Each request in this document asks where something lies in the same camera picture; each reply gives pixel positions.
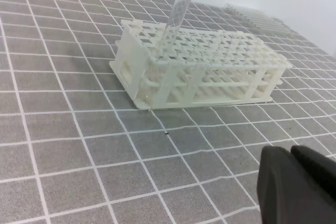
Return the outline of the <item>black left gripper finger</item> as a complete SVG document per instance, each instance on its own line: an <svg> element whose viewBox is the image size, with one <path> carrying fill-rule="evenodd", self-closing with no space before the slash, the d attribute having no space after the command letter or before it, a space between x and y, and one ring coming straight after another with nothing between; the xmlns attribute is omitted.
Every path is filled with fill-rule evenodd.
<svg viewBox="0 0 336 224"><path fill-rule="evenodd" d="M265 146L257 196L262 223L335 223L335 161L302 145Z"/></svg>

